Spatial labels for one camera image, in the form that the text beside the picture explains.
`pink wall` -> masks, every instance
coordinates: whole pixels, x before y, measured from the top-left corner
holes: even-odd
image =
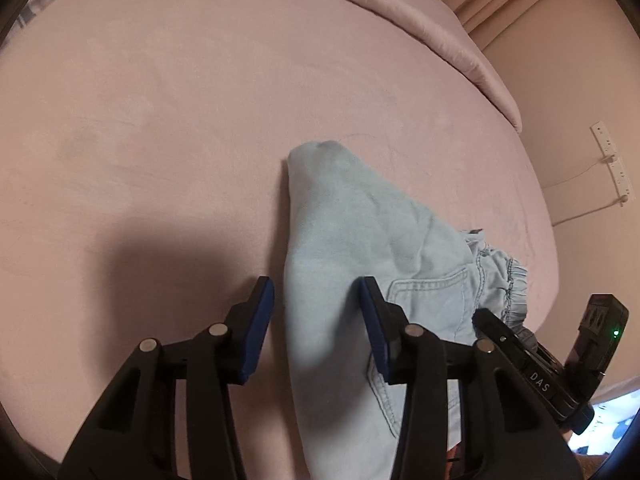
[[[615,0],[540,0],[484,53],[520,106],[543,187],[602,157],[590,126],[604,121],[640,190],[640,40]],[[605,164],[545,190],[554,222],[616,197]],[[555,235],[560,293],[541,341],[564,357],[589,295],[613,293],[630,322],[604,385],[640,376],[640,202],[562,224]]]

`denim fabric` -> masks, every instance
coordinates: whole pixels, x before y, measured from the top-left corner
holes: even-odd
[[[314,480],[387,480],[404,387],[387,386],[371,364],[355,280],[375,276],[411,322],[472,344],[471,316],[482,306],[522,329],[526,270],[482,231],[456,231],[337,142],[291,152],[289,194],[287,353],[307,464]],[[459,440],[450,381],[449,447]]]

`pink duvet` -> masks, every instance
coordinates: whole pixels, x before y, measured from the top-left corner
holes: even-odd
[[[60,459],[146,336],[280,283],[283,161],[335,139],[558,290],[517,108],[438,0],[56,0],[0,54],[0,399]],[[305,466],[276,316],[232,400],[252,479]]]

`stitching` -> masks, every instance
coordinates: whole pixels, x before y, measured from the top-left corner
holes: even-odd
[[[468,272],[466,268],[458,270],[454,275],[446,278],[414,278],[412,280],[395,280],[392,284],[394,288],[392,303],[394,303],[400,292],[424,290],[439,290],[455,285],[466,279]]]
[[[484,290],[484,280],[486,279],[484,275],[484,269],[480,264],[480,256],[481,256],[481,251],[478,251],[478,254],[476,254],[476,267],[478,268],[480,283],[478,284],[478,292],[476,292],[476,299],[474,301],[474,310],[477,310],[478,306],[480,305],[480,296],[482,294],[482,291]]]
[[[509,281],[509,288],[506,291],[507,307],[504,309],[503,319],[506,321],[511,320],[511,293],[513,291],[513,258],[509,258],[507,262],[507,280]]]
[[[460,316],[460,322],[458,323],[458,326],[456,327],[456,329],[453,332],[453,341],[456,342],[456,337],[458,336],[458,332],[460,332],[460,327],[462,327],[462,324],[464,323],[465,320],[465,316],[466,316],[466,302],[465,302],[465,287],[462,286],[460,288],[460,293],[462,294],[462,305],[464,305],[464,308],[462,309],[462,315]]]
[[[397,438],[399,433],[398,419],[396,418],[396,414],[394,413],[393,407],[391,405],[391,400],[388,396],[386,384],[376,370],[376,367],[371,365],[371,360],[372,358],[370,358],[369,370],[367,373],[369,384],[373,389],[373,393],[378,400],[380,409],[382,410],[382,413],[383,415],[385,415],[386,421],[389,424],[389,430],[391,431],[392,435]]]

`power cord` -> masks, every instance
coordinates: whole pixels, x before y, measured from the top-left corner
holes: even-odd
[[[558,225],[564,224],[565,222],[570,222],[571,220],[582,218],[583,216],[590,215],[591,213],[597,213],[598,211],[602,211],[603,209],[608,209],[609,207],[615,206],[616,204],[626,203],[626,202],[628,202],[628,200],[629,200],[629,195],[623,195],[623,196],[619,197],[618,199],[614,200],[613,202],[611,202],[610,204],[604,205],[604,206],[599,207],[597,209],[592,209],[591,211],[587,211],[586,213],[581,213],[581,214],[576,215],[576,216],[571,216],[570,218],[565,218],[564,220],[556,222],[555,224],[551,224],[551,227],[556,227]]]
[[[577,175],[574,175],[574,176],[571,176],[571,177],[566,178],[564,180],[561,180],[560,182],[556,182],[555,184],[549,184],[548,186],[545,186],[542,189],[547,189],[549,187],[560,186],[560,184],[564,184],[565,182],[569,182],[570,180],[573,180],[574,178],[578,178],[579,176],[583,176],[585,173],[587,173],[587,171],[589,171],[591,168],[597,166],[598,164],[602,164],[603,162],[609,164],[610,162],[615,162],[617,159],[618,158],[616,157],[616,155],[606,156],[605,158],[601,158],[600,160],[597,160],[596,162],[591,164],[586,170],[581,171]]]

